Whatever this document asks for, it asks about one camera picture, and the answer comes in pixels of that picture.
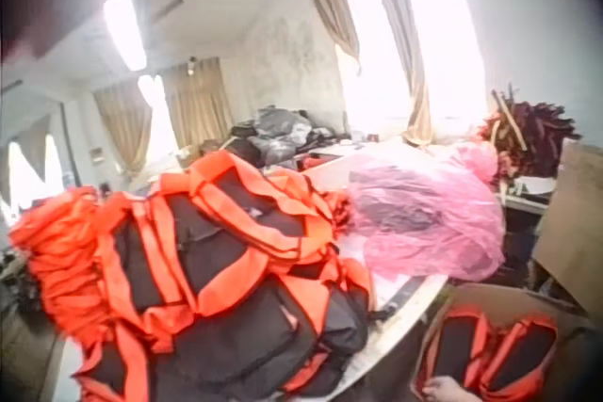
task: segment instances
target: curtain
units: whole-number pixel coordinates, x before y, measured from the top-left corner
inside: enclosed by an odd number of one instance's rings
[[[6,204],[11,206],[10,199],[10,170],[8,166],[8,146],[0,148],[0,196]]]
[[[180,149],[228,136],[231,115],[217,58],[197,63],[192,75],[188,75],[186,63],[159,75]]]
[[[23,156],[43,181],[46,181],[46,136],[49,128],[50,116],[47,115],[16,139]]]
[[[140,92],[137,79],[94,93],[94,100],[129,177],[144,167],[151,136],[153,109]]]
[[[383,6],[394,32],[413,103],[404,137],[416,145],[427,144],[432,141],[429,92],[411,0],[383,0]]]
[[[320,19],[341,49],[358,60],[360,44],[348,0],[314,0]]]

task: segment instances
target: window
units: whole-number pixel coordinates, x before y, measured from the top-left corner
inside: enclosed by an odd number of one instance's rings
[[[19,219],[20,210],[29,209],[34,200],[53,197],[65,189],[57,145],[50,135],[46,136],[45,182],[29,165],[21,147],[15,142],[8,145],[8,168],[11,205],[1,200],[0,208],[9,226]]]
[[[153,109],[151,137],[146,159],[147,165],[149,165],[178,151],[178,145],[171,128],[170,111],[166,103],[161,76],[141,76],[139,78],[139,88],[145,101]]]
[[[382,0],[349,0],[358,40],[360,72],[337,47],[352,131],[398,133],[410,116],[406,76]]]
[[[487,113],[483,61],[466,0],[412,0],[432,120],[470,126]]]

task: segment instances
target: pink plastic bag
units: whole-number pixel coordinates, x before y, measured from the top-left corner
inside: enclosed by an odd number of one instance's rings
[[[352,233],[364,237],[368,267],[398,274],[479,281],[503,262],[502,209],[487,183],[497,170],[489,143],[400,144],[363,156],[350,174]]]

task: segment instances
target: wall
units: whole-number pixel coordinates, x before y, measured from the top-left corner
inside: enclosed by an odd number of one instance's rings
[[[486,87],[566,107],[584,140],[603,146],[603,8],[599,0],[467,0]]]
[[[224,79],[236,121],[277,105],[306,109],[342,130],[345,102],[334,42],[312,0],[276,0],[222,65],[231,74]]]

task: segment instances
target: person's hand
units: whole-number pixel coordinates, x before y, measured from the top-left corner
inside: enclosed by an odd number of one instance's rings
[[[452,377],[431,378],[425,383],[423,394],[428,402],[481,402],[465,391]]]

